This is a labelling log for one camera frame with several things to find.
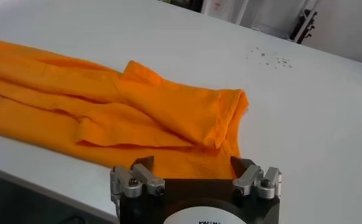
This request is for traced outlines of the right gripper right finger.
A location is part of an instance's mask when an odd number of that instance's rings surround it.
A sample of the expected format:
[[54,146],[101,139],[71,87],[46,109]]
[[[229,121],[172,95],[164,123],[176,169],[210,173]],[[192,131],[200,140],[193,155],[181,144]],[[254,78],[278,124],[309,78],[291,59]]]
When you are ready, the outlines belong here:
[[230,163],[236,175],[232,184],[243,197],[250,195],[252,188],[255,188],[259,198],[265,200],[271,200],[274,197],[281,198],[282,173],[278,168],[269,167],[264,172],[251,159],[235,156],[230,158]]

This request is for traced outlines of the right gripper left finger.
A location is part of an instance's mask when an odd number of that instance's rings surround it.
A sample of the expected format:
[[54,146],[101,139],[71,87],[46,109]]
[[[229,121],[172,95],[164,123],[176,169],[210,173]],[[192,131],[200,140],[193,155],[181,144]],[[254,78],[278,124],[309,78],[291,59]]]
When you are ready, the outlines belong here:
[[114,166],[110,171],[110,197],[115,208],[121,208],[121,198],[138,198],[145,187],[148,194],[161,197],[165,194],[165,180],[152,173],[154,156],[138,158],[130,169]]

